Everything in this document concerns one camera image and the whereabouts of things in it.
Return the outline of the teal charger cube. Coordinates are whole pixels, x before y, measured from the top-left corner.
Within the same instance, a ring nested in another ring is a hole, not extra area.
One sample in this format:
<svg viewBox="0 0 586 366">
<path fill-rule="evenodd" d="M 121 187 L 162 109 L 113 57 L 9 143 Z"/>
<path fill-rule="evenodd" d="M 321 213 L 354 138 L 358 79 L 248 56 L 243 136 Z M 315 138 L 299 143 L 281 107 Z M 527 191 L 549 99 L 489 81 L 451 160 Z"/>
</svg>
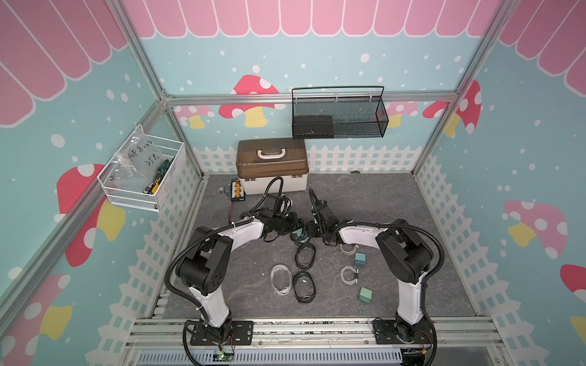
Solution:
<svg viewBox="0 0 586 366">
<path fill-rule="evenodd" d="M 363 267 L 366 265 L 366 254 L 365 253 L 356 253 L 354 255 L 354 264 L 358 267 Z"/>
</svg>

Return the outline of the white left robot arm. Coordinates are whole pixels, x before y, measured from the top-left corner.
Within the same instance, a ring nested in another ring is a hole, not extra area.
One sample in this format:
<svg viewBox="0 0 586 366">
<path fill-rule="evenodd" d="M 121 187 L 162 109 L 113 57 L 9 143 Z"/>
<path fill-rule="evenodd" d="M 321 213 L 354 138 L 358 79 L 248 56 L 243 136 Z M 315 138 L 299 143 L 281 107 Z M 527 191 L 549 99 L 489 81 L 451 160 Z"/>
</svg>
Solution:
<svg viewBox="0 0 586 366">
<path fill-rule="evenodd" d="M 270 233 L 278 236 L 298 229 L 298 216 L 292 201 L 284 194 L 263 197 L 241 219 L 217 229 L 199 227 L 187 247 L 168 265 L 164 285 L 171 293 L 196 306 L 204 325 L 220 329 L 231 321 L 221 285 L 234 249 L 263 239 Z"/>
</svg>

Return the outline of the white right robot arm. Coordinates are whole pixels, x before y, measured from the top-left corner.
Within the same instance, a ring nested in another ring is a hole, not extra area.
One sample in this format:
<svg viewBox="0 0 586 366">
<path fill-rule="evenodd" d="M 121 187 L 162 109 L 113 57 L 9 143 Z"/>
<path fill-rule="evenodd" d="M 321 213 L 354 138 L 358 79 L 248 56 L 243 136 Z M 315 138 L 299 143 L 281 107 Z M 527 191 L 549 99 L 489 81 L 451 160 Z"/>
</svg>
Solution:
<svg viewBox="0 0 586 366">
<path fill-rule="evenodd" d="M 441 242 L 428 231 L 403 219 L 390 224 L 340 221 L 326 201 L 312 204 L 317 231 L 326 244 L 358 245 L 379 249 L 398 280 L 399 303 L 396 322 L 413 329 L 427 318 L 427 282 L 441 270 L 446 253 Z"/>
</svg>

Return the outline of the black yellow charger board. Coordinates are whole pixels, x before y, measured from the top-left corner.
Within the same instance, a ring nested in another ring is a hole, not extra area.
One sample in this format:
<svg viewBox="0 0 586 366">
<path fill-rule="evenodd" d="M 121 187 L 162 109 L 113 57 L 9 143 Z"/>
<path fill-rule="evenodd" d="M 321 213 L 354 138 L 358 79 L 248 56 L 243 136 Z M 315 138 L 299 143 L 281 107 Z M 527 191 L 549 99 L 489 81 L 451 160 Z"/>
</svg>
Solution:
<svg viewBox="0 0 586 366">
<path fill-rule="evenodd" d="M 230 181 L 230 200 L 241 202 L 246 200 L 246 193 L 239 178 L 232 178 Z"/>
</svg>

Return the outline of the brown lid storage box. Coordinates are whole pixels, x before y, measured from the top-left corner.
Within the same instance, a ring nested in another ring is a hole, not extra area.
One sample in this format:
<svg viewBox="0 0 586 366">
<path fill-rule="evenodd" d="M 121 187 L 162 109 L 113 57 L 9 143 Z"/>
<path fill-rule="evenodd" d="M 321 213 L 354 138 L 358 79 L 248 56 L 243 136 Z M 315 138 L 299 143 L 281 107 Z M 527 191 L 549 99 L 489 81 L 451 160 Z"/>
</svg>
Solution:
<svg viewBox="0 0 586 366">
<path fill-rule="evenodd" d="M 241 140 L 237 147 L 237 176 L 248 195 L 261 195 L 275 178 L 271 193 L 301 192 L 308 186 L 308 154 L 305 141 L 291 137 Z"/>
</svg>

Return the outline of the green charger cube lower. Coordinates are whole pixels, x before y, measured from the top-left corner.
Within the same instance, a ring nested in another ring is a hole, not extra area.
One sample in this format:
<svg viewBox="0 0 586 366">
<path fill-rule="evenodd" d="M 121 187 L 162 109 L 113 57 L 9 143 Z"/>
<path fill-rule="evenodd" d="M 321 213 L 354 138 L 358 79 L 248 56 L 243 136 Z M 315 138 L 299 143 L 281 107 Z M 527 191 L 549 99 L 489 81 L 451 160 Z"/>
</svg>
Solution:
<svg viewBox="0 0 586 366">
<path fill-rule="evenodd" d="M 358 296 L 358 300 L 360 303 L 370 304 L 370 303 L 372 303 L 372 298 L 373 298 L 373 290 L 370 290 L 369 288 L 365 288 L 365 287 L 360 288 L 360 292 L 359 292 L 359 296 Z"/>
</svg>

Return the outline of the black box in basket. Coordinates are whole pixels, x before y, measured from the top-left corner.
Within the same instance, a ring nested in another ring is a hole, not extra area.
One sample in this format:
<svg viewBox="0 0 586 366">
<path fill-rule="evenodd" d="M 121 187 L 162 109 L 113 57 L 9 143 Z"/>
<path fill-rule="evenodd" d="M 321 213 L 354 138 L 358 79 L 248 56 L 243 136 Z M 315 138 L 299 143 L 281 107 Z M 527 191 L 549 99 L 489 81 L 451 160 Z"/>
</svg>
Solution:
<svg viewBox="0 0 586 366">
<path fill-rule="evenodd" d="M 334 138 L 334 119 L 331 115 L 300 115 L 291 124 L 294 139 Z"/>
</svg>

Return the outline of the clear labelled plastic bag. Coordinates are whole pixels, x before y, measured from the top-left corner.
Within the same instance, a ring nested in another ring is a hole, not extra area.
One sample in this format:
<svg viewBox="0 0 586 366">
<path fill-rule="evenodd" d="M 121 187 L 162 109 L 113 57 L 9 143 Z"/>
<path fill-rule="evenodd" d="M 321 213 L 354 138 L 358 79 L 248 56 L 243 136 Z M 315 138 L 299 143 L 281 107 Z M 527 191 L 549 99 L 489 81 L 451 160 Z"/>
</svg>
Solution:
<svg viewBox="0 0 586 366">
<path fill-rule="evenodd" d="M 138 128 L 114 155 L 111 181 L 118 187 L 138 179 L 151 182 L 163 160 L 163 153 L 151 137 Z"/>
</svg>

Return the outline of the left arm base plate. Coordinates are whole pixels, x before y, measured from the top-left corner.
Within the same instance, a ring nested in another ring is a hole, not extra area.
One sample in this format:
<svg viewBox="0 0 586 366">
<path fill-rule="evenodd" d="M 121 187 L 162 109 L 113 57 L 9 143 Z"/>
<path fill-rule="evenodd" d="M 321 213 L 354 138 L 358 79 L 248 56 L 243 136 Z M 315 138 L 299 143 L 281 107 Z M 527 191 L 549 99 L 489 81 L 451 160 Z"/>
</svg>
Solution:
<svg viewBox="0 0 586 366">
<path fill-rule="evenodd" d="M 253 336 L 253 321 L 230 321 L 219 328 L 196 322 L 192 330 L 187 331 L 191 346 L 250 346 Z"/>
</svg>

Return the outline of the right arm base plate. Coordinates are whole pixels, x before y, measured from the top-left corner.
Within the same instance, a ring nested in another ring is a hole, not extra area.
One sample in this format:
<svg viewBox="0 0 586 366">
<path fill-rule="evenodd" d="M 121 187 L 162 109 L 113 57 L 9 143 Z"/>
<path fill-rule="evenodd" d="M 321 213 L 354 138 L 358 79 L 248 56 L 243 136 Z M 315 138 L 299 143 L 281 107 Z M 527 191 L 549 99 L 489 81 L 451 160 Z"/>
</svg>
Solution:
<svg viewBox="0 0 586 366">
<path fill-rule="evenodd" d="M 424 318 L 410 325 L 404 320 L 377 317 L 372 321 L 372 329 L 378 345 L 431 346 L 434 340 L 431 323 Z"/>
</svg>

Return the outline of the green handled tool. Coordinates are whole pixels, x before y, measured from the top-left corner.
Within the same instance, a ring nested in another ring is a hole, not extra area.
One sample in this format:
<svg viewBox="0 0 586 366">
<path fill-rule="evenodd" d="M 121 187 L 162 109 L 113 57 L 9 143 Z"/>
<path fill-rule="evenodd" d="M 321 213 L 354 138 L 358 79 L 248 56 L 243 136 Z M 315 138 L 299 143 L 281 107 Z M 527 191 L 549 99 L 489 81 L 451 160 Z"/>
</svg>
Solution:
<svg viewBox="0 0 586 366">
<path fill-rule="evenodd" d="M 166 173 L 169 171 L 172 161 L 164 160 L 156 170 L 153 181 L 143 190 L 145 195 L 155 195 Z"/>
</svg>

